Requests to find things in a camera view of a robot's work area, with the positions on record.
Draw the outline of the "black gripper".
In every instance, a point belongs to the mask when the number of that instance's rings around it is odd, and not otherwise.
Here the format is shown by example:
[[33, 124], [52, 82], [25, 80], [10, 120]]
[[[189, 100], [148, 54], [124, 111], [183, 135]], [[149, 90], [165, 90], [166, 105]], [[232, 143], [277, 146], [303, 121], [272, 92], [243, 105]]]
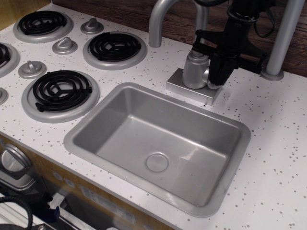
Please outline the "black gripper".
[[235, 69], [259, 74], [267, 54], [253, 45], [248, 34], [254, 20], [229, 18], [222, 32], [197, 30], [192, 50], [210, 58], [209, 80], [224, 85]]

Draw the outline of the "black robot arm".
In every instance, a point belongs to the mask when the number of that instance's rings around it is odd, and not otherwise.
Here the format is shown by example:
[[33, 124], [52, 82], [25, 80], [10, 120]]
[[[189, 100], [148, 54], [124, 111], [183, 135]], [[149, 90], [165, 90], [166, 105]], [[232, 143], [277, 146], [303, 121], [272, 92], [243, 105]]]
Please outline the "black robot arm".
[[253, 45], [248, 34], [261, 12], [275, 23], [270, 7], [274, 0], [235, 0], [227, 9], [228, 20], [222, 32], [197, 30], [193, 50], [210, 60], [207, 85], [211, 89], [223, 86], [235, 69], [261, 73], [269, 55]]

